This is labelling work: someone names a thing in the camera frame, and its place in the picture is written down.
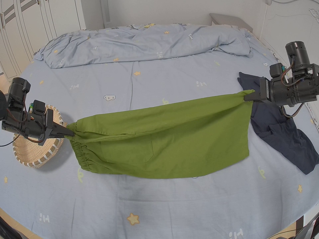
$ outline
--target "dark blue garment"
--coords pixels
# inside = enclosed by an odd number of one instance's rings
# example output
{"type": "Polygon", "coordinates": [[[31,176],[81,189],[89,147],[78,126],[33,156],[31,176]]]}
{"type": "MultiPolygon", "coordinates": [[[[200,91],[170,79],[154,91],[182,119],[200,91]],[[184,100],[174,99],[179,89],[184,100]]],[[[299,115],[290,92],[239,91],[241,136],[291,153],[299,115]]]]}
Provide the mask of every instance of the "dark blue garment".
{"type": "MultiPolygon", "coordinates": [[[[260,91],[260,77],[239,73],[238,82],[243,90],[260,91]]],[[[286,159],[296,165],[304,174],[310,173],[319,163],[319,155],[312,142],[293,118],[282,114],[281,108],[265,103],[253,103],[251,124],[255,133],[286,159]]]]}

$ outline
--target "woven basket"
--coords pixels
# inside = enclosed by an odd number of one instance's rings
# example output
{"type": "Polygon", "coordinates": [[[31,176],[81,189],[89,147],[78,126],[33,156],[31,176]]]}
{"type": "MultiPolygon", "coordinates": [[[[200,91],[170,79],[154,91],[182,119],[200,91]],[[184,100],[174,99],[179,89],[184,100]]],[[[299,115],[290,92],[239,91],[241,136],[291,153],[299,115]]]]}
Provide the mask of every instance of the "woven basket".
{"type": "MultiPolygon", "coordinates": [[[[46,105],[47,109],[53,110],[53,121],[66,126],[58,109],[53,106],[46,105]]],[[[25,166],[38,168],[45,164],[50,158],[52,158],[60,148],[63,142],[63,138],[49,138],[45,141],[43,146],[39,146],[37,143],[31,142],[24,137],[20,136],[13,142],[13,152],[16,159],[25,166]]]]}

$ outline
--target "gray nightstand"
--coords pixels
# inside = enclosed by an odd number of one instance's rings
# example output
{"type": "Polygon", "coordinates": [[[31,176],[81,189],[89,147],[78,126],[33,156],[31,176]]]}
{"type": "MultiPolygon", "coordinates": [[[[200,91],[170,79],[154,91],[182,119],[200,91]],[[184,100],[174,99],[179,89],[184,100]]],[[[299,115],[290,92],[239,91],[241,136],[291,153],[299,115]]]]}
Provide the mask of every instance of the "gray nightstand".
{"type": "Polygon", "coordinates": [[[245,28],[248,31],[253,32],[253,28],[241,18],[217,13],[210,13],[209,15],[212,18],[212,25],[238,26],[238,28],[245,28]]]}

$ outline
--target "white headboard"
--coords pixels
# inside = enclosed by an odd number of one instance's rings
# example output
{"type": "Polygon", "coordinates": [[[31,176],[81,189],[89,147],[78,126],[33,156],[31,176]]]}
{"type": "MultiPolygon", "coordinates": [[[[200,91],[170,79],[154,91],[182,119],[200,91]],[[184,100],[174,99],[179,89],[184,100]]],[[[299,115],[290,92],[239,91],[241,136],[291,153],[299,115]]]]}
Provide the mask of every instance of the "white headboard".
{"type": "MultiPolygon", "coordinates": [[[[262,3],[255,36],[289,66],[285,45],[305,43],[310,63],[319,64],[319,0],[267,0],[262,3]]],[[[310,103],[319,120],[319,101],[310,103]]]]}

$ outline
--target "white wardrobe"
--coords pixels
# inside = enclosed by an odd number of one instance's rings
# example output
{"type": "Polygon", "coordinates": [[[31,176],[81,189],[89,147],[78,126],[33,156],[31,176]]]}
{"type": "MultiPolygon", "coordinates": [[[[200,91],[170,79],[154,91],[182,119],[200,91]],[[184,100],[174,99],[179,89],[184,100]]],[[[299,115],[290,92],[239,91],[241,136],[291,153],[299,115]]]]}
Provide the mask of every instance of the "white wardrobe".
{"type": "Polygon", "coordinates": [[[11,81],[52,39],[104,28],[100,0],[0,0],[0,66],[11,81]]]}

